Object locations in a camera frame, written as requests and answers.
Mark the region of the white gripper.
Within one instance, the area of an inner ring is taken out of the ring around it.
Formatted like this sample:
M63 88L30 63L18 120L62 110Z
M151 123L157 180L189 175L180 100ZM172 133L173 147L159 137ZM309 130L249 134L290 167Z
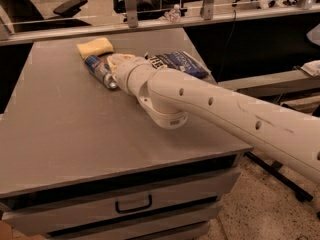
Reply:
M152 64L143 57L132 54L114 53L107 62L121 90L132 96L147 94L147 81L156 71Z

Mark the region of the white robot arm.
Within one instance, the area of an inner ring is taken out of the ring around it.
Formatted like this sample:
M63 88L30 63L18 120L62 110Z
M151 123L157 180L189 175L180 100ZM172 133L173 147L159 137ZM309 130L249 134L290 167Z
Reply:
M185 124L189 113L252 145L304 177L320 183L320 119L224 89L143 57L107 58L120 89L137 98L165 129Z

